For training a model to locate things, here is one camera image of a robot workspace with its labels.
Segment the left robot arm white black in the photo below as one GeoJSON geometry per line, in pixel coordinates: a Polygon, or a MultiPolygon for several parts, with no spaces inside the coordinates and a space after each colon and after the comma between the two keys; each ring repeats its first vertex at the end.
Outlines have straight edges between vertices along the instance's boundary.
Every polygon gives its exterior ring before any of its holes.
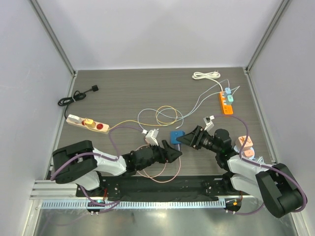
{"type": "Polygon", "coordinates": [[[172,163],[182,155],[167,141],[163,140],[162,144],[162,147],[149,145],[114,156],[96,149],[89,140],[74,143],[53,151],[55,171],[50,180],[57,184],[75,183],[97,197],[104,192],[101,172],[115,177],[132,176],[155,163],[172,163]]]}

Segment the blue cube adapter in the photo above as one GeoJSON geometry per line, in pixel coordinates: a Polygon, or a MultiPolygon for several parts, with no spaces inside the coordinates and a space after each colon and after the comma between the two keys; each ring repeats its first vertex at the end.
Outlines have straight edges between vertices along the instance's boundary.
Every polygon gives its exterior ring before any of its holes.
{"type": "Polygon", "coordinates": [[[170,142],[173,145],[180,144],[181,142],[177,138],[184,136],[185,132],[183,130],[174,130],[170,132],[170,142]]]}

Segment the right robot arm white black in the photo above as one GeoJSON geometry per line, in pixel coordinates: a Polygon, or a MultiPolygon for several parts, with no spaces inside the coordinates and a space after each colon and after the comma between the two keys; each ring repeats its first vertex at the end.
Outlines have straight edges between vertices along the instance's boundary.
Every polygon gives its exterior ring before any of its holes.
{"type": "Polygon", "coordinates": [[[252,195],[262,201],[276,218],[305,208],[306,194],[289,168],[283,163],[267,165],[240,157],[232,147],[227,130],[218,129],[210,135],[197,126],[192,132],[178,137],[177,141],[194,149],[205,148],[215,153],[217,164],[226,170],[222,182],[226,194],[242,191],[252,195]]]}

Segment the black mounting base plate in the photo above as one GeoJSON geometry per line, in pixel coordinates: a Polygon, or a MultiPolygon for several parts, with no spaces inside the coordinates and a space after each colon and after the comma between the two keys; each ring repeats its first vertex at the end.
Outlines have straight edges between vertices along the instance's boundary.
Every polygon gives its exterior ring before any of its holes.
{"type": "Polygon", "coordinates": [[[160,176],[159,182],[149,178],[105,177],[100,179],[100,187],[86,191],[89,197],[107,197],[109,201],[121,202],[206,202],[216,201],[219,196],[239,196],[240,192],[228,187],[221,175],[177,176],[166,181],[160,176]]]}

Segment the peach cube charger with print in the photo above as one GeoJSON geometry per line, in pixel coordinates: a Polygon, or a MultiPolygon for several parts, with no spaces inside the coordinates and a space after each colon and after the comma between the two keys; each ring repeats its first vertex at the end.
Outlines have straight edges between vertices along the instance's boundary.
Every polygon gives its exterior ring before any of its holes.
{"type": "Polygon", "coordinates": [[[240,136],[235,141],[235,145],[238,149],[240,149],[243,146],[243,144],[245,144],[243,147],[243,150],[248,150],[253,147],[253,142],[250,136],[248,136],[247,138],[246,136],[240,136]]]}

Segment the teal charger plug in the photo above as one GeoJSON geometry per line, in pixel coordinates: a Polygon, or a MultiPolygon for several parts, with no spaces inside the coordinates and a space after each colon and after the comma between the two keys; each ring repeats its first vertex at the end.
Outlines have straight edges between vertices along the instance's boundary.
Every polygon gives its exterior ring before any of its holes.
{"type": "Polygon", "coordinates": [[[232,95],[228,95],[228,96],[227,96],[227,101],[232,104],[233,101],[234,101],[233,96],[232,96],[232,95]]]}

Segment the small pink charger plug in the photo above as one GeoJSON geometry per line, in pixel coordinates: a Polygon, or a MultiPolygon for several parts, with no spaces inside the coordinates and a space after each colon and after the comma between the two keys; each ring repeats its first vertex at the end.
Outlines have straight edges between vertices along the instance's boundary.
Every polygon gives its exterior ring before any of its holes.
{"type": "Polygon", "coordinates": [[[255,152],[254,152],[253,149],[248,149],[248,150],[246,150],[246,151],[243,152],[243,155],[244,155],[246,158],[251,159],[251,160],[254,159],[254,154],[255,154],[255,152]]]}

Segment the beige power strip red sockets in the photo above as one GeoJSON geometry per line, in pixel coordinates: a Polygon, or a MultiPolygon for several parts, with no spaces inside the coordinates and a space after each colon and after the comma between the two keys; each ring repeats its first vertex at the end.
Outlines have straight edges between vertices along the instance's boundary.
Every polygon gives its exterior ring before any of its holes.
{"type": "Polygon", "coordinates": [[[92,132],[99,132],[107,134],[109,132],[109,125],[101,122],[97,122],[90,118],[82,118],[75,115],[68,115],[66,122],[75,127],[90,130],[92,132]]]}

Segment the orange power strip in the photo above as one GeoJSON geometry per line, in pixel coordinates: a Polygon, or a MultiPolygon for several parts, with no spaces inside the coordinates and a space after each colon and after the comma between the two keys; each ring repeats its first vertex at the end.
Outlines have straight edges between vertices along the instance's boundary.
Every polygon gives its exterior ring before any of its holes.
{"type": "Polygon", "coordinates": [[[219,101],[222,113],[224,115],[232,115],[233,114],[232,105],[227,105],[226,103],[227,99],[225,98],[224,93],[222,91],[219,93],[219,101]]]}

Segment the yellow charger plug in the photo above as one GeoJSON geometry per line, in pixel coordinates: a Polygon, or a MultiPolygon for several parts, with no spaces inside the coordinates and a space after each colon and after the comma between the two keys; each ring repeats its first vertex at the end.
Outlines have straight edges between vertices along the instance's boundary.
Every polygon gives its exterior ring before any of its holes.
{"type": "Polygon", "coordinates": [[[96,122],[89,118],[84,119],[84,125],[91,129],[95,129],[95,127],[97,126],[96,122]]]}

